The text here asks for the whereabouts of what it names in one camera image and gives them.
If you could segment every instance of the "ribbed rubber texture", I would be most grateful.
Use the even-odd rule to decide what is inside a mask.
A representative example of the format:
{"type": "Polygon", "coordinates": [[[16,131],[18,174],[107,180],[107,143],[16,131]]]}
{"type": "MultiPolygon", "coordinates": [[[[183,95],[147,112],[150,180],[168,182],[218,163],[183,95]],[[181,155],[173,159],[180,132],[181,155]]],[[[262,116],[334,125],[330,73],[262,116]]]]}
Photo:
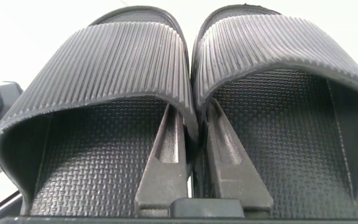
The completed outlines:
{"type": "Polygon", "coordinates": [[[110,22],[159,22],[167,26],[172,26],[170,21],[161,15],[147,11],[134,11],[120,14],[106,19],[104,23],[110,22]]]}
{"type": "Polygon", "coordinates": [[[122,22],[73,34],[44,66],[0,122],[12,124],[42,113],[121,97],[157,96],[197,130],[183,44],[169,26],[122,22]]]}
{"type": "Polygon", "coordinates": [[[273,218],[358,218],[325,78],[273,70],[214,97],[273,197],[273,218]]]}
{"type": "Polygon", "coordinates": [[[156,22],[73,34],[0,122],[0,166],[24,196],[24,215],[134,216],[167,103],[198,138],[186,57],[180,36],[156,22]],[[29,126],[43,132],[21,144],[29,126]],[[36,158],[39,170],[18,165],[36,158]]]}
{"type": "Polygon", "coordinates": [[[136,98],[55,113],[31,215],[133,217],[166,106],[136,98]]]}
{"type": "Polygon", "coordinates": [[[191,81],[192,83],[195,81],[196,71],[198,70],[199,66],[199,55],[196,54],[196,49],[200,47],[200,40],[204,36],[204,33],[217,21],[227,17],[234,17],[234,16],[242,16],[242,15],[276,15],[280,14],[270,9],[266,9],[262,6],[252,6],[252,5],[233,5],[233,6],[226,6],[220,9],[215,10],[212,12],[204,21],[203,25],[201,26],[200,31],[198,32],[197,38],[195,40],[195,46],[193,48],[193,55],[192,55],[192,66],[191,66],[191,81]]]}
{"type": "Polygon", "coordinates": [[[235,6],[226,6],[216,10],[211,13],[211,19],[207,19],[207,23],[205,24],[205,30],[208,30],[213,24],[221,19],[225,19],[228,17],[235,16],[243,16],[243,15],[261,15],[261,14],[269,14],[269,15],[279,15],[280,13],[275,12],[270,9],[266,9],[261,6],[251,6],[251,5],[235,5],[235,6]]]}
{"type": "Polygon", "coordinates": [[[320,28],[280,15],[236,16],[212,25],[200,42],[195,103],[205,111],[217,86],[272,67],[301,67],[358,88],[358,65],[320,28]]]}

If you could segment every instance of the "gray plastic piece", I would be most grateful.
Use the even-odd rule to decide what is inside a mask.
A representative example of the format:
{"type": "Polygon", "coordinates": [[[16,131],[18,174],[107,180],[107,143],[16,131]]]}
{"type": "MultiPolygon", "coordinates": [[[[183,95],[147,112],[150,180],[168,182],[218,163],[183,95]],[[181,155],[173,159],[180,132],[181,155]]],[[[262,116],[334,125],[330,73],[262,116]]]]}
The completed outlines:
{"type": "Polygon", "coordinates": [[[168,105],[135,196],[142,217],[167,217],[169,206],[187,197],[183,118],[168,105]]]}
{"type": "Polygon", "coordinates": [[[236,198],[246,210],[269,211],[273,198],[215,99],[208,120],[207,153],[216,198],[236,198]]]}
{"type": "Polygon", "coordinates": [[[244,218],[236,199],[181,198],[170,207],[171,218],[244,218]]]}

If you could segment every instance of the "textured footbed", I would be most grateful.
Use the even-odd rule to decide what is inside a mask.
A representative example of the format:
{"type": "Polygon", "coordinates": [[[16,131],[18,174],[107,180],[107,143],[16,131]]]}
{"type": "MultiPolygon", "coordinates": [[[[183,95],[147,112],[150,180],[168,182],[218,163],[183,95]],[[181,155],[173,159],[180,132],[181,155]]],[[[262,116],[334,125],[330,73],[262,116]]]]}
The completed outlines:
{"type": "Polygon", "coordinates": [[[54,113],[31,215],[135,216],[135,194],[166,106],[131,98],[54,113]]]}
{"type": "Polygon", "coordinates": [[[273,218],[358,218],[326,79],[274,70],[214,97],[273,197],[273,218]]]}

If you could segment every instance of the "black slide sandal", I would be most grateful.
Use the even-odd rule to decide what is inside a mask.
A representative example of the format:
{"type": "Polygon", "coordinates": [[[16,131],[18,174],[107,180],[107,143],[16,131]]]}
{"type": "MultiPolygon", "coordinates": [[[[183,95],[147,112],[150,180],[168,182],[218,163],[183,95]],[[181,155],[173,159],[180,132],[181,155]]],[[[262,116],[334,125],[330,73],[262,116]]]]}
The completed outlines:
{"type": "Polygon", "coordinates": [[[314,24],[277,14],[221,19],[194,49],[215,197],[266,210],[269,194],[252,194],[265,185],[271,218],[358,219],[355,61],[314,24]]]}
{"type": "Polygon", "coordinates": [[[185,138],[196,144],[198,128],[186,46],[167,21],[78,31],[2,119],[0,166],[21,215],[166,217],[187,197],[185,138]]]}

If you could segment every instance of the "white background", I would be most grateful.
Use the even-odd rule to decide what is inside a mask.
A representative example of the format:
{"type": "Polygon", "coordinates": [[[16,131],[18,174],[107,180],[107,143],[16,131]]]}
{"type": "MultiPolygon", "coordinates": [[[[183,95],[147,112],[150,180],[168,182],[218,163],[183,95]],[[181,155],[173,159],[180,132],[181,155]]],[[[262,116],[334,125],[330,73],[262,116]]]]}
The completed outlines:
{"type": "MultiPolygon", "coordinates": [[[[0,1],[0,82],[15,81],[25,89],[59,46],[75,31],[103,14],[124,6],[151,5],[178,20],[192,51],[204,19],[215,9],[244,1],[0,1]]],[[[313,21],[331,35],[358,63],[358,1],[247,1],[288,16],[313,21]]],[[[0,197],[12,191],[0,177],[0,197]]]]}

